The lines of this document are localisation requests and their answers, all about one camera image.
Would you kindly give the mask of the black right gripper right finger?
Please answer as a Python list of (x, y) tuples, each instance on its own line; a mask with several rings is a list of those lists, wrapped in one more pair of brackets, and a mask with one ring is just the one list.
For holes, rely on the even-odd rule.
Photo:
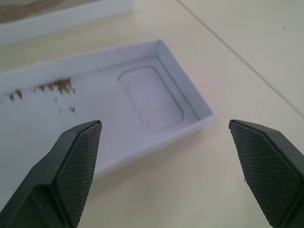
[(244, 179), (270, 226), (304, 226), (304, 156), (279, 131), (230, 120)]

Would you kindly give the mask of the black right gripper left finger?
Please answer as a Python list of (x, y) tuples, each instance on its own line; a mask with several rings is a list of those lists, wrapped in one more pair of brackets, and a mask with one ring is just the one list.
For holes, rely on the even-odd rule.
[(76, 228), (92, 185), (99, 120), (63, 132), (0, 213), (2, 228)]

